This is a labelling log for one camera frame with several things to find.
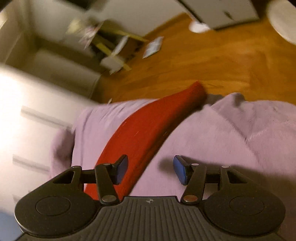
parquet floor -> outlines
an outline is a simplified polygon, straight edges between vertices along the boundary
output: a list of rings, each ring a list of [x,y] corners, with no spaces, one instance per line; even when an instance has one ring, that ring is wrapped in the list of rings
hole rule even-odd
[[[106,103],[160,98],[199,80],[208,93],[241,92],[246,100],[296,104],[296,46],[263,17],[260,21],[195,34],[182,14],[148,38],[164,36],[161,50],[142,59],[144,47],[129,61],[131,71],[103,74],[93,99]]]

debris on floor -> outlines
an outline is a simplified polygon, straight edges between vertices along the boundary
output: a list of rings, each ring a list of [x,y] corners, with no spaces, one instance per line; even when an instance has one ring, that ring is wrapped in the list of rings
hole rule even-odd
[[[158,37],[154,39],[147,45],[146,51],[143,55],[143,58],[147,58],[150,55],[158,52],[160,50],[161,44],[163,43],[163,37]]]

pink fabric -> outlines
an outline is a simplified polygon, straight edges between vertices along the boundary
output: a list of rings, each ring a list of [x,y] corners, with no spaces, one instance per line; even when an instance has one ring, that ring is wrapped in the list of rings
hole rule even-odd
[[[50,179],[71,166],[74,138],[75,135],[71,130],[58,130],[50,149]]]
[[[110,137],[133,112],[153,100],[99,105],[75,126],[72,165],[92,169]],[[207,165],[231,165],[284,202],[280,234],[296,237],[296,106],[277,101],[246,102],[239,93],[207,104],[167,138],[133,188],[133,196],[181,197],[185,187],[173,170],[182,155]]]

white wall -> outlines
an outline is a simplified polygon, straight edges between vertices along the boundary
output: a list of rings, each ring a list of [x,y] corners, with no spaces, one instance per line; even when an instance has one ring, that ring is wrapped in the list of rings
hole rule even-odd
[[[89,98],[101,76],[97,72],[43,49],[32,54],[26,60],[22,70]]]
[[[88,12],[57,0],[32,0],[34,26],[37,34],[46,39],[60,41],[73,18],[93,16],[103,21],[112,19],[126,30],[145,35],[162,23],[183,12],[175,0],[98,0],[106,2],[99,10]]]
[[[30,108],[42,115],[73,124],[81,111],[96,103],[50,85],[22,71],[0,66],[0,210],[13,213],[14,196],[23,197],[49,178],[13,163],[18,156],[50,166],[49,150],[57,126],[20,115]]]

red fabric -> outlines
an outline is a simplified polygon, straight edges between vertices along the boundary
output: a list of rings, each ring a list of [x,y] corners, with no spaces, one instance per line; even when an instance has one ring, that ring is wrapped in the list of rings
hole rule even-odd
[[[184,91],[142,107],[120,125],[96,163],[115,163],[122,154],[128,155],[128,170],[122,183],[115,186],[120,200],[130,193],[169,134],[205,98],[204,88],[195,82]],[[98,200],[95,184],[88,184],[85,192]]]

